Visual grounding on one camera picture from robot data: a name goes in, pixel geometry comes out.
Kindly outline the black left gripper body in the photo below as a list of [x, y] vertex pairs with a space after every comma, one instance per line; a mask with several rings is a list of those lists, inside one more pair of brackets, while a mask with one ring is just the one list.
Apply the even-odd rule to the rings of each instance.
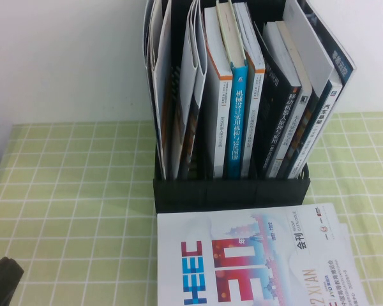
[[23, 274], [23, 268], [14, 259], [0, 259], [0, 305], [10, 304]]

